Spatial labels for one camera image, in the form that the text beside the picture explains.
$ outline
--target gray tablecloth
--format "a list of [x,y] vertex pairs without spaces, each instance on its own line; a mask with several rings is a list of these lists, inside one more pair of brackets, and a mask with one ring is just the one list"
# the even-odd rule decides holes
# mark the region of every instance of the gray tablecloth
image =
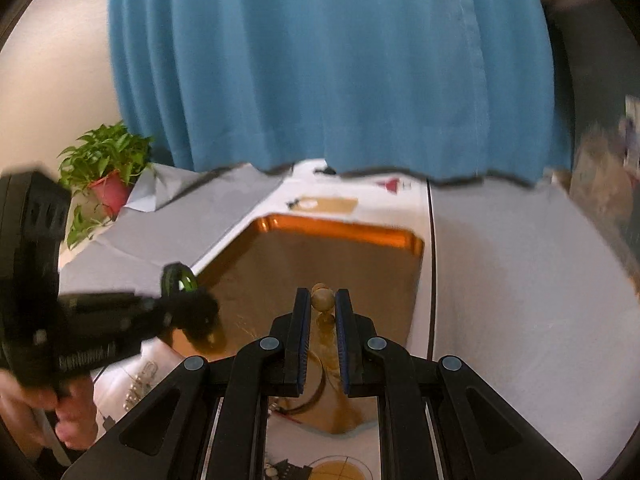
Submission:
[[124,208],[110,229],[63,267],[60,292],[135,290],[159,295],[165,264],[193,266],[282,179],[242,166],[207,176],[158,211]]

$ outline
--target plant pot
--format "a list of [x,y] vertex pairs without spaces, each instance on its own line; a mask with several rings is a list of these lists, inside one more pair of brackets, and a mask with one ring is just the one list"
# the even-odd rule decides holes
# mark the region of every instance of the plant pot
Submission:
[[125,186],[117,170],[92,182],[88,187],[94,192],[111,218],[116,218],[120,209],[127,203],[132,189]]

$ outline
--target wall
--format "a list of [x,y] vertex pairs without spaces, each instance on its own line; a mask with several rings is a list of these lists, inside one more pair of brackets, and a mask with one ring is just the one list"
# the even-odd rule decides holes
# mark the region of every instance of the wall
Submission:
[[107,0],[34,0],[0,51],[0,171],[40,162],[120,119]]

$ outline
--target curtain fold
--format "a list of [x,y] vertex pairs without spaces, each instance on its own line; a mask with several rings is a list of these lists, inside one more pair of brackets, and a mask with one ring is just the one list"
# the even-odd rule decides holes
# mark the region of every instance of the curtain fold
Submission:
[[122,116],[158,162],[530,182],[570,163],[539,0],[110,0],[109,17]]

